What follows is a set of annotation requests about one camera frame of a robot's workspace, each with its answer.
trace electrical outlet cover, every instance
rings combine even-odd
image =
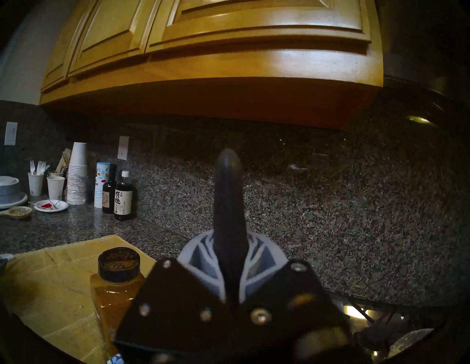
[[[127,151],[129,149],[129,137],[119,137],[119,147],[117,148],[117,158],[127,161]]]
[[[18,123],[7,122],[5,129],[5,145],[16,144],[16,130],[18,129]]]

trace bowl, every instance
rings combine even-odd
[[[0,196],[17,194],[20,192],[20,180],[15,177],[0,176]]]
[[[21,200],[19,179],[0,176],[0,205],[6,205]]]

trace granite backsplash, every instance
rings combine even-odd
[[[0,110],[2,130],[19,123],[16,146],[0,149],[0,175],[20,178],[24,190],[29,159],[55,166],[84,141],[90,174],[96,161],[129,169],[139,216],[191,238],[211,229],[212,166],[231,147],[245,167],[248,227],[308,260],[326,288],[400,304],[469,293],[468,113],[437,95],[384,89],[347,132],[6,101]],[[130,136],[127,161],[116,159],[120,135]]]

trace amber liquid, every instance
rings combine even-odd
[[[134,280],[114,284],[103,280],[98,274],[90,277],[91,296],[101,333],[110,356],[118,353],[111,343],[116,335],[122,318],[144,284],[145,278],[139,273]]]

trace stack of paper cups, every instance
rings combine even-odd
[[[94,206],[98,209],[103,204],[103,185],[110,180],[111,163],[98,162],[96,164],[96,177],[94,179]]]
[[[73,143],[67,174],[67,202],[81,205],[86,202],[86,143]]]

